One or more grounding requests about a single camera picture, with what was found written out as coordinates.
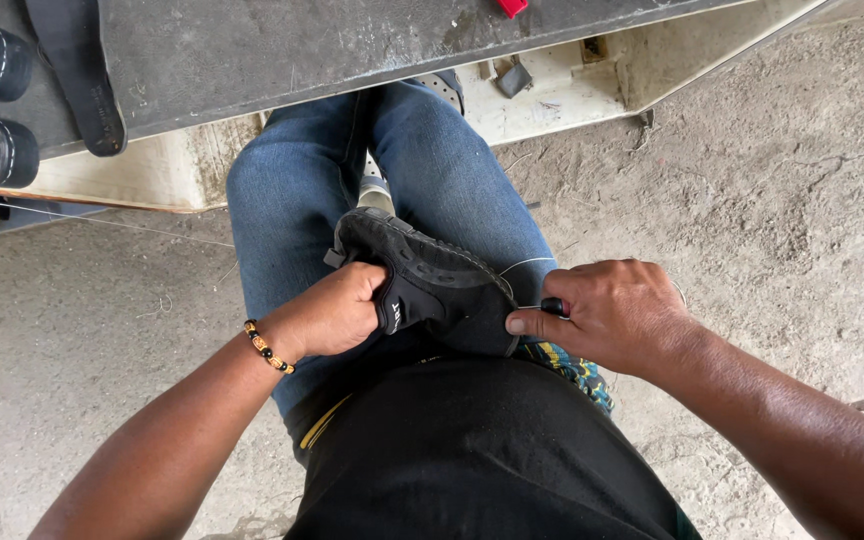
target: black shirt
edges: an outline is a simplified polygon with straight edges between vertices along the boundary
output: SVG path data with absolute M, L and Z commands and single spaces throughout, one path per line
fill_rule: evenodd
M 568 380 L 522 360 L 393 370 L 306 442 L 288 539 L 694 533 L 612 421 Z

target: fingernail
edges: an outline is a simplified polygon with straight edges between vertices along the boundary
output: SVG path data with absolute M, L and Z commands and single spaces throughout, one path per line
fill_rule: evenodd
M 522 319 L 509 319 L 509 322 L 505 324 L 505 329 L 509 331 L 509 334 L 522 334 L 525 332 L 525 321 Z

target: person's left hand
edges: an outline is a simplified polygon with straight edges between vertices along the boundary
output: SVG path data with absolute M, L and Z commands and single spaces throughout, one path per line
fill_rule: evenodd
M 387 275 L 385 268 L 364 262 L 342 266 L 270 313 L 263 326 L 296 360 L 344 353 L 378 328 L 372 297 Z

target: hand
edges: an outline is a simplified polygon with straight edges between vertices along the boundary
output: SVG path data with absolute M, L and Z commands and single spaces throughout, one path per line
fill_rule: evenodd
M 386 276 L 381 266 L 353 262 L 324 277 L 262 320 L 274 336 L 272 350 L 288 351 L 297 361 L 359 345 L 378 328 L 372 297 Z
M 657 369 L 668 369 L 670 355 L 687 352 L 708 332 L 651 262 L 605 260 L 553 270 L 543 289 L 571 304 L 570 320 L 521 309 L 506 319 L 509 333 L 546 339 L 618 373 L 651 380 Z

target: beaded bracelet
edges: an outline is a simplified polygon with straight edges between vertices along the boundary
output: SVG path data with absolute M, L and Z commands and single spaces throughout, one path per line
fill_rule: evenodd
M 258 330 L 256 329 L 256 319 L 248 319 L 246 321 L 246 334 L 248 335 L 248 339 L 251 339 L 252 345 L 258 349 L 258 352 L 262 354 L 262 358 L 269 362 L 269 365 L 282 373 L 289 374 L 296 371 L 295 366 L 290 366 L 289 364 L 282 361 L 282 358 L 276 356 L 272 349 L 269 348 L 268 345 L 265 344 L 265 340 L 258 334 Z

